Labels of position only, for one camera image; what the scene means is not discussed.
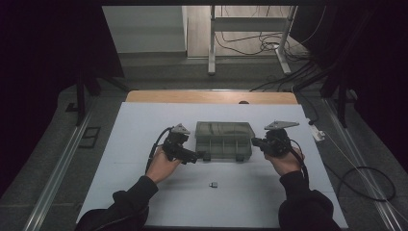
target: metal frame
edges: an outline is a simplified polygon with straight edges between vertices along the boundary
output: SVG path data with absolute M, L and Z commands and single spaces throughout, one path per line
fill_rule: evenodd
M 343 127 L 341 122 L 337 119 L 336 117 L 336 108 L 333 105 L 332 101 L 323 98 L 323 105 L 325 106 L 326 110 L 330 114 L 330 117 L 336 127 L 336 130 L 338 131 L 340 138 L 342 139 L 345 147 L 347 148 L 347 152 L 350 154 L 351 159 L 356 163 L 357 166 L 367 166 L 366 161 L 364 160 L 363 155 L 361 154 L 360 150 L 358 149 L 357 145 L 354 143 L 354 140 L 352 139 L 351 135 L 348 133 L 348 130 Z M 383 192 L 377 192 L 375 189 L 372 188 L 372 186 L 375 186 L 377 189 L 380 189 L 378 186 L 378 183 L 376 182 L 375 178 L 372 176 L 372 174 L 369 171 L 360 171 L 366 179 L 368 179 L 368 182 L 363 179 L 364 185 L 369 192 L 370 196 L 372 197 L 380 197 L 384 198 L 384 193 Z M 388 230 L 403 230 L 401 225 L 398 222 L 398 219 L 396 218 L 394 209 L 390 206 L 389 203 L 384 203 L 384 202 L 373 202 L 375 207 L 378 210 L 378 213 L 383 219 L 384 224 L 387 226 Z
M 282 32 L 279 45 L 274 46 L 276 56 L 285 75 L 291 74 L 285 58 L 284 47 L 292 26 L 296 7 L 292 7 L 288 17 L 218 17 L 216 19 L 216 6 L 211 6 L 210 47 L 208 52 L 208 74 L 216 74 L 216 32 Z
M 85 129 L 91 118 L 93 108 L 95 105 L 94 99 L 90 99 L 89 111 L 85 114 L 84 121 L 80 126 L 75 127 L 74 132 L 72 133 L 69 142 L 67 143 L 64 152 L 57 162 L 53 172 L 51 173 L 50 178 L 48 179 L 47 184 L 39 196 L 36 206 L 34 207 L 31 215 L 29 216 L 27 223 L 25 224 L 23 230 L 34 231 L 39 230 L 42 226 L 42 223 L 47 216 L 48 210 L 51 207 L 52 201 L 54 200 L 55 195 L 57 194 L 58 188 L 62 183 L 65 173 L 69 167 L 69 163 L 72 160 L 72 157 L 78 147 L 78 144 L 84 134 Z

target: hand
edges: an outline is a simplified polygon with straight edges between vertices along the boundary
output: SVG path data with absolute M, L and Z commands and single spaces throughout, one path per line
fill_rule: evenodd
M 159 184 L 171 175 L 181 162 L 181 160 L 169 161 L 162 147 L 159 146 L 153 156 L 149 170 L 146 172 L 146 176 L 154 183 Z
M 303 160 L 305 159 L 305 156 L 300 152 L 298 148 L 293 147 L 293 150 L 297 154 L 299 154 L 299 156 Z M 269 156 L 268 154 L 264 154 L 264 155 L 265 155 L 265 159 L 269 160 L 273 164 L 273 167 L 275 167 L 276 172 L 280 176 L 283 176 L 286 173 L 289 173 L 292 171 L 301 170 L 300 163 L 296 159 L 296 157 L 293 155 L 293 153 L 288 152 L 287 154 L 281 157 L 272 157 L 272 156 Z

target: transparent box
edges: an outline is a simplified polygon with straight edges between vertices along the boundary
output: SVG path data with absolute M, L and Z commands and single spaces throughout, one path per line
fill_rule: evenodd
M 247 122 L 198 121 L 195 151 L 203 155 L 203 161 L 235 159 L 243 162 L 252 155 L 251 138 L 254 137 Z

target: cable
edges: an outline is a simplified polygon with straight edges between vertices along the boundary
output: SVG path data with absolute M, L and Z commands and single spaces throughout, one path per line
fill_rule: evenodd
M 303 60 L 312 60 L 313 57 L 311 56 L 299 56 L 299 55 L 294 55 L 291 52 L 291 44 L 287 42 L 288 44 L 288 49 L 284 48 L 283 51 L 285 53 L 285 57 L 292 61 L 292 62 L 298 62 L 298 61 L 303 61 Z
M 279 86 L 278 86 L 278 88 L 277 88 L 276 91 L 279 91 L 283 84 L 288 83 L 288 82 L 290 82 L 290 81 L 292 81 L 292 80 L 298 78 L 301 74 L 303 74 L 304 72 L 308 71 L 308 70 L 309 70 L 310 68 L 312 68 L 313 66 L 314 66 L 314 64 L 313 64 L 312 62 L 308 62 L 307 64 L 305 64 L 303 67 L 301 67 L 302 70 L 301 70 L 300 72 L 298 72 L 298 73 L 297 73 L 297 72 L 296 72 L 296 73 L 293 73 L 293 74 L 289 75 L 287 78 L 285 78 L 285 79 L 279 84 Z M 273 86 L 271 86 L 271 87 L 269 87 L 269 88 L 266 88 L 266 89 L 264 89 L 263 91 L 269 90 L 269 89 L 271 89 L 271 88 L 273 88 Z
M 294 141 L 294 140 L 290 140 L 290 141 L 293 141 L 294 143 L 296 143 L 296 145 L 299 147 L 300 155 L 299 155 L 296 151 L 293 150 L 293 148 L 292 148 L 291 145 L 288 145 L 287 143 L 281 141 L 281 140 L 280 140 L 279 138 L 277 138 L 277 137 L 273 137 L 273 138 L 274 138 L 276 141 L 281 142 L 284 146 L 286 146 L 286 148 L 289 149 L 289 151 L 292 153 L 292 155 L 294 155 L 294 157 L 295 157 L 295 158 L 297 159 L 297 161 L 299 162 L 300 167 L 302 168 L 303 177 L 304 177 L 304 179 L 306 180 L 307 185 L 309 185 L 309 171 L 307 170 L 307 167 L 306 167 L 306 165 L 305 165 L 305 163 L 304 163 L 304 161 L 303 161 L 304 155 L 303 155 L 303 153 L 302 153 L 302 149 L 300 148 L 299 143 L 296 142 L 296 141 Z
M 298 45 L 303 44 L 304 42 L 306 42 L 306 41 L 309 40 L 312 36 L 315 35 L 316 31 L 317 31 L 318 28 L 320 27 L 320 24 L 321 24 L 321 22 L 322 22 L 322 20 L 323 20 L 323 18 L 324 18 L 324 13 L 325 13 L 325 12 L 326 12 L 326 7 L 324 7 L 323 13 L 321 14 L 320 21 L 319 21 L 318 26 L 317 26 L 316 29 L 315 29 L 315 32 L 313 32 L 312 35 L 310 35 L 308 38 L 306 38 L 305 40 L 303 40 L 302 42 L 300 42 Z
M 309 64 L 309 63 L 303 65 L 303 66 L 302 66 L 301 68 L 299 68 L 297 71 L 292 72 L 290 75 L 288 75 L 288 77 L 291 77 L 291 76 L 293 76 L 293 75 L 296 75 L 299 71 L 301 71 L 301 70 L 302 70 L 304 67 L 306 67 L 308 64 Z M 251 90 L 249 90 L 249 91 L 258 90 L 258 89 L 260 89 L 260 88 L 263 87 L 263 86 L 266 86 L 266 85 L 269 85 L 269 84 L 276 84 L 276 83 L 279 83 L 280 81 L 283 81 L 283 80 L 285 80 L 285 78 L 282 78 L 282 79 L 279 79 L 279 80 L 273 80 L 273 81 L 264 83 L 264 84 L 262 84 L 262 85 L 260 85 L 260 86 L 258 86 L 258 87 L 256 87 L 256 88 L 254 88 L 254 89 L 251 89 Z
M 331 172 L 333 172 L 333 174 L 334 174 L 337 178 L 340 179 L 340 183 L 339 183 L 339 186 L 338 186 L 337 191 L 336 191 L 336 196 L 337 196 L 338 198 L 339 198 L 339 195 L 340 195 L 340 189 L 341 189 L 341 187 L 342 187 L 343 184 L 345 184 L 347 187 L 349 187 L 353 192 L 355 192 L 355 193 L 357 193 L 357 194 L 363 196 L 364 198 L 370 199 L 370 200 L 374 200 L 374 201 L 378 201 L 378 202 L 387 202 L 387 201 L 391 201 L 392 199 L 395 198 L 396 188 L 395 188 L 394 182 L 393 182 L 393 181 L 390 179 L 390 177 L 388 177 L 384 172 L 382 172 L 382 171 L 380 171 L 380 170 L 378 170 L 378 169 L 376 169 L 376 168 L 374 168 L 374 167 L 356 167 L 356 168 L 352 168 L 352 169 L 350 169 L 349 171 L 347 171 L 347 172 L 343 175 L 343 177 L 340 177 L 339 174 L 337 174 L 328 164 L 326 164 L 325 162 L 323 162 L 323 164 L 324 164 Z M 359 191 L 357 191 L 356 189 L 354 189 L 352 186 L 350 186 L 350 185 L 345 181 L 345 178 L 346 178 L 346 176 L 347 176 L 349 173 L 353 172 L 354 170 L 358 170 L 358 169 L 374 170 L 374 171 L 380 173 L 381 175 L 383 175 L 383 176 L 390 182 L 390 185 L 391 185 L 392 188 L 393 188 L 392 194 L 391 194 L 390 196 L 384 198 L 384 199 L 379 199 L 379 198 L 374 198 L 374 197 L 372 197 L 372 196 L 370 196 L 370 195 L 367 195 L 367 194 L 365 194 L 365 193 L 363 193 L 363 192 L 359 192 Z
M 313 111 L 315 112 L 316 118 L 315 118 L 315 119 L 311 119 L 311 120 L 309 121 L 309 125 L 313 125 L 315 122 L 317 122 L 317 121 L 320 119 L 318 110 L 316 110 L 316 108 L 315 108 L 315 106 L 313 106 L 312 102 L 310 102 L 309 99 L 307 99 L 300 91 L 298 91 L 297 93 L 298 93 L 300 96 L 302 96 L 302 97 L 306 100 L 306 102 L 309 103 L 309 105 L 312 107 Z
M 216 36 L 216 41 L 217 41 L 218 45 L 219 45 L 220 47 L 224 48 L 224 49 L 233 50 L 233 51 L 238 52 L 238 53 L 243 54 L 243 55 L 258 55 L 258 54 L 261 54 L 262 52 L 264 52 L 264 50 L 261 49 L 260 51 L 255 52 L 255 53 L 244 53 L 244 52 L 239 51 L 239 50 L 237 50 L 237 49 L 234 49 L 234 48 L 231 48 L 231 47 L 227 47 L 227 46 L 221 45 L 221 43 L 219 43 L 219 41 L 218 41 L 217 34 L 215 34 L 215 36 Z
M 246 40 L 246 39 L 255 39 L 255 38 L 258 38 L 259 36 L 252 36 L 252 37 L 244 37 L 244 38 L 237 38 L 237 39 L 231 39 L 231 40 L 226 40 L 224 37 L 223 37 L 223 33 L 221 32 L 221 34 L 222 34 L 222 39 L 225 41 L 225 42 L 231 42 L 231 41 L 240 41 L 240 40 Z M 267 34 L 267 35 L 263 35 L 263 36 L 261 36 L 261 37 L 271 37 L 271 36 L 276 36 L 276 35 L 280 35 L 280 34 L 282 34 L 282 32 L 276 32 L 276 33 L 272 33 L 272 34 Z
M 340 147 L 333 141 L 333 139 L 331 138 L 331 136 L 330 136 L 327 132 L 324 132 L 324 133 L 325 133 L 325 134 L 329 137 L 329 139 L 334 143 L 334 145 L 337 147 L 337 149 L 339 149 L 339 151 L 343 154 L 343 156 L 351 163 L 351 165 L 352 165 L 354 168 L 357 168 L 357 166 L 355 166 L 355 165 L 350 161 L 350 159 L 348 159 L 348 157 L 343 153 L 343 151 L 340 149 Z M 361 175 L 364 179 L 367 180 L 367 183 L 371 186 L 372 189 L 374 189 L 375 191 L 377 191 L 379 194 L 382 194 L 382 192 L 381 192 L 380 190 L 378 190 L 378 189 L 369 181 L 369 179 L 367 179 L 367 177 L 366 177 L 363 173 L 360 172 L 359 169 L 356 169 L 356 170 L 360 173 L 360 175 Z M 390 201 L 386 201 L 386 203 L 387 203 L 390 207 L 392 207 L 392 208 L 394 209 L 394 211 L 396 211 L 406 222 L 408 222 L 408 218 L 406 218 L 399 210 L 397 210 L 397 209 L 393 206 L 393 204 L 390 203 Z
M 153 161 L 153 155 L 156 151 L 157 146 L 159 145 L 159 141 L 162 138 L 162 136 L 167 132 L 170 131 L 173 127 L 167 127 L 161 134 L 160 136 L 157 138 L 156 142 L 153 144 L 152 149 L 150 150 L 150 154 L 149 154 L 149 159 L 147 160 L 147 165 L 146 165 L 146 170 L 144 173 L 146 173 L 149 170 L 150 164 Z

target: aluminum rail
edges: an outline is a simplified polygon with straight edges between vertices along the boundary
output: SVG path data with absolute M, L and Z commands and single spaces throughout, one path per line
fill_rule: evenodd
M 363 155 L 361 154 L 354 140 L 351 138 L 350 134 L 348 133 L 348 130 L 345 129 L 342 126 L 342 124 L 339 122 L 339 120 L 337 119 L 336 108 L 333 105 L 332 101 L 329 102 L 329 100 L 325 98 L 323 98 L 322 101 L 323 101 L 323 105 L 325 106 L 326 110 L 330 114 L 331 119 L 336 127 L 336 130 L 338 131 L 342 141 L 344 142 L 344 145 L 347 149 L 347 152 L 350 154 L 352 161 L 354 161 L 354 163 L 357 166 L 367 166 L 367 163 L 364 160 Z M 363 174 L 362 177 L 367 179 L 367 180 L 365 179 L 362 179 L 362 180 L 369 194 L 372 197 L 384 198 L 385 197 L 384 193 L 381 192 L 380 187 L 378 186 L 371 172 L 364 171 L 364 170 L 360 170 L 360 172 Z M 390 205 L 390 203 L 374 202 L 374 205 L 377 208 L 378 213 L 383 219 L 384 224 L 386 225 L 388 230 L 403 230 L 401 225 L 398 223 L 398 220 L 395 216 L 395 211 Z
M 96 98 L 91 98 L 89 100 L 88 108 L 89 111 L 86 113 L 84 121 L 77 127 L 75 127 L 69 142 L 67 143 L 60 160 L 54 167 L 53 172 L 48 179 L 47 184 L 39 196 L 36 206 L 34 207 L 31 215 L 29 216 L 27 223 L 25 224 L 23 231 L 37 231 L 41 228 L 42 223 L 51 207 L 52 201 L 57 194 L 58 188 L 62 183 L 66 170 L 69 167 L 69 163 L 78 147 L 78 144 L 87 128 L 89 120 L 91 118 L 94 105 L 96 103 Z

